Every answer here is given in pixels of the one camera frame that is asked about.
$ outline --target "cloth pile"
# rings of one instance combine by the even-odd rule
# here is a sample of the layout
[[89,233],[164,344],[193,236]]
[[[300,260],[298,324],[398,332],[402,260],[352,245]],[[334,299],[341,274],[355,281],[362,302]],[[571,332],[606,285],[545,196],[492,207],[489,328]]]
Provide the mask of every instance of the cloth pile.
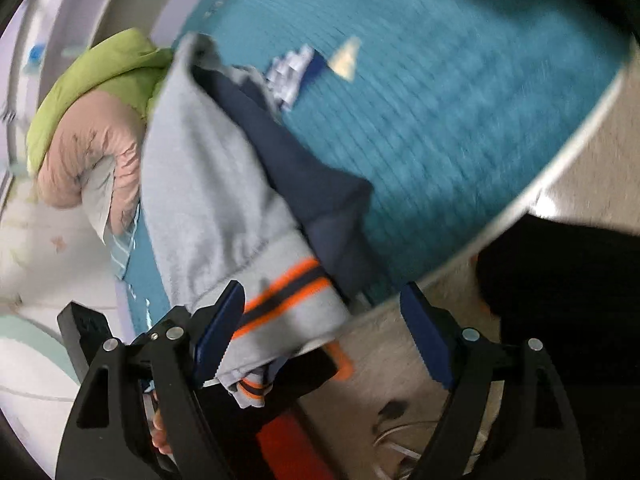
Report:
[[28,134],[41,197],[83,206],[118,277],[148,233],[168,308],[244,286],[216,376],[242,408],[264,405],[289,358],[334,338],[345,302],[379,273],[360,229],[372,185],[320,163],[281,106],[210,37],[186,35],[174,59],[131,29],[76,60]]
[[40,197],[57,208],[82,205],[106,244],[130,241],[146,122],[172,57],[134,28],[112,36],[60,76],[28,131]]
[[182,39],[143,151],[145,222],[170,304],[244,286],[217,375],[240,406],[263,405],[284,360],[333,338],[344,300],[375,279],[360,231],[371,193],[297,142],[255,68],[224,66],[209,36]]

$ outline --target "person's hand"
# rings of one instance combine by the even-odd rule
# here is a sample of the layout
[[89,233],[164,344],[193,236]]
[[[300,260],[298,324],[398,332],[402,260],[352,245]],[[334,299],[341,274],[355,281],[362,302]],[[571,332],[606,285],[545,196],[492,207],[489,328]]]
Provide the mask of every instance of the person's hand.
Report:
[[166,438],[166,429],[164,428],[160,409],[158,409],[154,415],[154,429],[151,431],[151,442],[163,455],[169,455],[172,453],[171,446],[169,446],[169,442]]

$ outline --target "white garment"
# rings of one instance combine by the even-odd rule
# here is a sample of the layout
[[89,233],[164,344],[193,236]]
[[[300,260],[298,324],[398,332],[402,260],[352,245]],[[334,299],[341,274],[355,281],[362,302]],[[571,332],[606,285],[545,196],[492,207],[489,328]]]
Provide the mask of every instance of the white garment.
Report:
[[304,44],[300,52],[288,52],[284,58],[273,59],[265,79],[273,98],[283,110],[291,110],[296,102],[300,83],[315,52],[308,44]]
[[85,171],[80,177],[82,209],[103,242],[111,208],[115,167],[115,159],[112,156],[104,156],[93,169]]

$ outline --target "striped fabric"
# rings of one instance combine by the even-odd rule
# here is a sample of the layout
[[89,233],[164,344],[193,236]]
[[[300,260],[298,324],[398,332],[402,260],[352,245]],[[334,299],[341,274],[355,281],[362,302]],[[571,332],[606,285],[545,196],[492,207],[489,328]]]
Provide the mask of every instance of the striped fabric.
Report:
[[118,279],[124,278],[129,264],[131,251],[136,247],[136,230],[140,217],[140,204],[136,209],[133,222],[120,236],[114,236],[110,229],[104,232],[104,243],[111,252],[111,269]]
[[291,267],[279,279],[244,307],[244,315],[233,339],[280,316],[301,301],[331,286],[316,258],[306,258]]
[[268,377],[268,368],[268,366],[256,368],[235,384],[235,391],[230,390],[241,408],[249,406],[261,408],[264,406],[264,397],[273,388]]

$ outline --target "orange stripe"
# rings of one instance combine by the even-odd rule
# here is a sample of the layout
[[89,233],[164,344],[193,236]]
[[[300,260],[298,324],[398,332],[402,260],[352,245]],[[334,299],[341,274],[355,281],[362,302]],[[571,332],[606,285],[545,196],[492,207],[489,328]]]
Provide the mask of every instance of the orange stripe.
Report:
[[255,395],[252,394],[249,390],[247,390],[244,386],[242,386],[242,383],[238,383],[238,390],[241,390],[242,393],[244,393],[247,397],[251,398],[251,399],[255,399],[255,400],[263,400],[264,397],[261,395]]
[[293,280],[298,279],[300,276],[309,272],[311,269],[315,269],[319,265],[320,262],[318,260],[310,257],[306,260],[302,260],[290,269],[287,269],[287,271],[277,280],[271,282],[271,285],[269,285],[265,291],[260,293],[256,298],[253,298],[251,301],[248,301],[244,306],[244,311],[249,312],[250,310],[253,310],[255,307],[268,300],[271,296],[274,296],[279,290],[289,285]]
[[232,340],[237,339],[240,336],[243,336],[244,334],[251,332],[251,330],[255,330],[259,326],[262,326],[265,323],[270,322],[272,319],[277,318],[278,316],[280,316],[290,308],[296,306],[297,303],[300,303],[301,301],[306,300],[306,298],[308,298],[309,296],[317,294],[318,292],[320,292],[324,288],[327,288],[328,286],[331,286],[331,282],[329,281],[328,278],[322,277],[312,281],[308,285],[305,285],[304,287],[302,287],[295,294],[292,294],[291,296],[289,296],[286,300],[284,300],[281,304],[279,304],[276,308],[274,308],[270,312],[266,313],[264,316],[259,317],[258,319],[255,319],[251,323],[247,323],[242,328],[239,328],[238,330],[236,330],[236,333],[231,339]]
[[258,384],[258,383],[254,383],[253,381],[250,381],[249,379],[247,379],[246,377],[244,379],[241,380],[244,384],[246,384],[247,386],[251,386],[252,388],[255,388],[256,390],[262,390],[265,388],[264,384]]
[[322,347],[329,357],[334,361],[338,371],[332,377],[336,381],[346,381],[353,375],[353,361],[344,353],[340,343],[331,341]]

